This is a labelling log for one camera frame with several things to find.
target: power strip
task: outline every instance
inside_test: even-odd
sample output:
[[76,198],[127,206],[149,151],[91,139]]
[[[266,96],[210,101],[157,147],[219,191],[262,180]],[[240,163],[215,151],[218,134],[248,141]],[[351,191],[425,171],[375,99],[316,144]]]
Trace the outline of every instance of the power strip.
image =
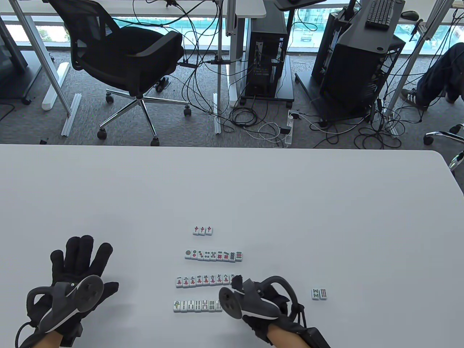
[[287,147],[291,145],[291,142],[293,140],[293,121],[297,118],[299,118],[298,111],[290,109],[287,116],[287,127],[290,127],[290,133],[287,134],[287,136],[285,137],[285,144],[287,145]]

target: person's leg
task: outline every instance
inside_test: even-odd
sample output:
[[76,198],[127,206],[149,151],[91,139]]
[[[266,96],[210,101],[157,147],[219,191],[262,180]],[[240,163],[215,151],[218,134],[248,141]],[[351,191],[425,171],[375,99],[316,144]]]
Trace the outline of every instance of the person's leg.
[[419,80],[417,89],[402,90],[401,98],[421,109],[426,109],[446,88],[450,101],[454,101],[462,94],[463,71],[464,43],[458,43],[452,46],[425,73]]

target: keyboard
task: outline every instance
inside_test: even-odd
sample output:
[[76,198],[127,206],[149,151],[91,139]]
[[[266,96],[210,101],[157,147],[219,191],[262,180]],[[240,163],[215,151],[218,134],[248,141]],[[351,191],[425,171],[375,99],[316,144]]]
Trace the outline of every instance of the keyboard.
[[387,31],[393,15],[394,0],[374,0],[366,20],[366,27]]

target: vr controller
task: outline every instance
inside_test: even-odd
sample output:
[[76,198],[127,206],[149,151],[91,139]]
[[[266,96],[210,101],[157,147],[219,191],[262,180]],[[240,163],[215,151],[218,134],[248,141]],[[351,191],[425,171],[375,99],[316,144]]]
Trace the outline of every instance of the vr controller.
[[[76,313],[84,313],[91,310],[100,300],[103,294],[104,284],[99,276],[91,275],[84,278],[80,283],[58,282],[54,286],[41,286],[32,289],[27,294],[26,309],[28,313],[34,311],[34,301],[37,295],[52,297],[52,307],[48,310],[35,332],[21,344],[20,348],[30,348],[38,343],[47,333],[55,330],[66,320]],[[23,325],[16,334],[15,346],[18,348],[19,334]],[[72,347],[76,337],[80,337],[82,325],[75,327],[68,336],[63,337],[61,347]]]
[[[234,289],[234,291],[223,287],[219,291],[219,302],[224,312],[234,319],[242,319],[243,316],[267,320],[282,318],[284,314],[280,308],[275,303],[263,298],[265,288],[272,284],[281,285],[288,293],[291,302],[288,324],[285,324],[283,329],[298,334],[311,348],[330,348],[317,328],[306,328],[304,307],[298,303],[294,290],[282,277],[272,276],[260,283],[248,279],[242,283],[241,289]],[[304,326],[299,323],[300,315],[303,317]]]

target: chair base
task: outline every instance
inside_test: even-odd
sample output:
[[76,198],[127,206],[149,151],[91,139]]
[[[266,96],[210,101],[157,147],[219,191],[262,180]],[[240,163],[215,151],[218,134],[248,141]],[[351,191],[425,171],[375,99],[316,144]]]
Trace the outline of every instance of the chair base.
[[113,95],[117,95],[120,97],[124,97],[127,99],[131,99],[132,101],[124,106],[122,109],[118,110],[115,112],[113,115],[108,117],[105,121],[103,121],[100,124],[100,130],[97,133],[97,137],[100,140],[105,140],[107,137],[106,134],[106,129],[105,126],[111,122],[113,122],[115,119],[117,119],[119,116],[125,114],[129,110],[131,110],[133,107],[136,105],[139,105],[142,108],[143,114],[145,115],[145,118],[148,122],[148,125],[151,129],[151,132],[153,134],[153,139],[150,143],[151,146],[159,146],[160,141],[158,139],[158,136],[156,134],[155,127],[153,126],[153,123],[150,120],[150,116],[148,115],[147,111],[147,106],[145,103],[154,103],[154,104],[179,104],[179,105],[184,105],[184,115],[185,116],[190,116],[192,114],[192,111],[190,109],[190,105],[187,102],[181,101],[181,100],[173,100],[173,99],[162,99],[162,98],[154,98],[154,97],[148,97],[147,94],[150,93],[150,91],[153,89],[151,87],[142,97],[133,97],[129,93],[118,91],[118,90],[106,90],[106,102],[107,103],[112,103],[114,102]]
[[[432,145],[433,137],[435,136],[444,136],[445,138],[464,144],[464,137],[456,135],[461,129],[464,129],[464,123],[460,123],[454,127],[451,127],[449,132],[438,131],[438,132],[427,133],[424,135],[424,145]],[[464,160],[464,150],[458,153],[456,156],[454,156],[454,158],[448,164],[448,168],[451,170],[453,175],[454,175],[454,171],[463,162],[463,160]]]

